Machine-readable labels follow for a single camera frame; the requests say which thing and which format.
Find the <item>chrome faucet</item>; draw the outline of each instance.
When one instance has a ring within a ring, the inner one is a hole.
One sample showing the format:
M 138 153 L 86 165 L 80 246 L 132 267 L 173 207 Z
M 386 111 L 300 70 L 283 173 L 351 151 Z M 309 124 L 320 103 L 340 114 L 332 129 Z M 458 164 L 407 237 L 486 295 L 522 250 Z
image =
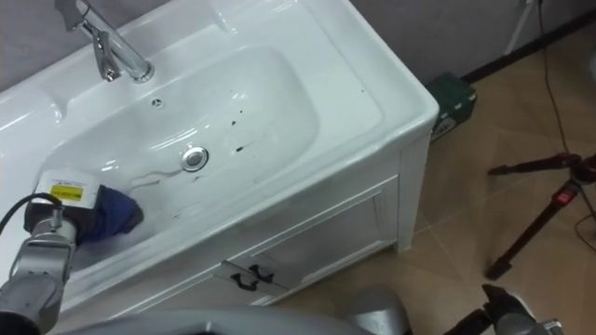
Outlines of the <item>chrome faucet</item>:
M 85 0 L 54 0 L 66 30 L 82 30 L 91 38 L 100 75 L 108 82 L 120 77 L 119 60 L 135 83 L 145 83 L 155 68 L 141 57 L 122 36 Z

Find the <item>gray wall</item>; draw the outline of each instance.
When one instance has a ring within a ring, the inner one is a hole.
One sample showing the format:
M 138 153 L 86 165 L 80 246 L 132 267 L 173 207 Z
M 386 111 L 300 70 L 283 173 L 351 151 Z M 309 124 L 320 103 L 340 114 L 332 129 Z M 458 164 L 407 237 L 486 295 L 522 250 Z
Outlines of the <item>gray wall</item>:
M 91 3 L 106 19 L 120 26 L 167 1 Z M 466 74 L 500 57 L 522 13 L 522 0 L 352 2 L 422 81 L 445 71 Z M 545 2 L 548 29 L 596 7 L 594 0 Z M 538 36 L 535 13 L 532 18 L 520 45 Z M 0 0 L 0 88 L 17 84 L 87 42 L 80 33 L 64 31 L 52 0 Z

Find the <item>tripod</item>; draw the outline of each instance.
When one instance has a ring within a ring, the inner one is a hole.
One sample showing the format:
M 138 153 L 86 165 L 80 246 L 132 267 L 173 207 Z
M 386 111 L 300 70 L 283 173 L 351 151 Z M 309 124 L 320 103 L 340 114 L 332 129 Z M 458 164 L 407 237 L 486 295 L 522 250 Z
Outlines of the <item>tripod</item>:
M 569 168 L 571 178 L 552 195 L 549 205 L 538 215 L 530 226 L 518 237 L 509 249 L 486 271 L 486 277 L 497 280 L 511 269 L 511 261 L 544 228 L 550 219 L 569 205 L 581 193 L 584 185 L 596 182 L 596 154 L 582 159 L 578 154 L 557 154 L 551 158 L 521 163 L 516 166 L 495 167 L 488 171 L 489 176 L 511 173 L 527 173 L 551 169 Z

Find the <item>sink basin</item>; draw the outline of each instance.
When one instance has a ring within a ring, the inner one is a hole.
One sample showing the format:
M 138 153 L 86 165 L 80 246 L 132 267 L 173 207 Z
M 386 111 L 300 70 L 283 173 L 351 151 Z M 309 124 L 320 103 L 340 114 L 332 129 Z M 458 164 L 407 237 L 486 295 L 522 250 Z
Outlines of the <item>sink basin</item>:
M 132 101 L 61 144 L 41 170 L 93 173 L 143 208 L 144 223 L 131 234 L 79 250 L 80 268 L 275 178 L 317 133 L 313 103 L 287 61 L 274 49 L 247 47 Z M 195 146 L 209 161 L 187 172 L 183 153 Z
M 348 0 L 173 0 L 120 30 L 156 67 L 103 82 L 91 46 L 0 94 L 0 212 L 41 171 L 90 171 L 141 205 L 86 245 L 71 308 L 284 199 L 427 137 L 438 105 Z M 206 166 L 183 169 L 191 147 Z M 0 281 L 21 241 L 0 236 Z

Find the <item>sink overflow hole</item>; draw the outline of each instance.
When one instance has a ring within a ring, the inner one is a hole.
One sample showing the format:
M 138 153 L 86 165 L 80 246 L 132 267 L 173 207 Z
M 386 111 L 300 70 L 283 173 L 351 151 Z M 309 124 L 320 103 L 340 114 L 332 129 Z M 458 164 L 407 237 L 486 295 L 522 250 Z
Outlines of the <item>sink overflow hole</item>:
M 151 100 L 151 105 L 155 108 L 162 108 L 164 106 L 164 101 L 162 101 L 160 98 L 155 98 Z

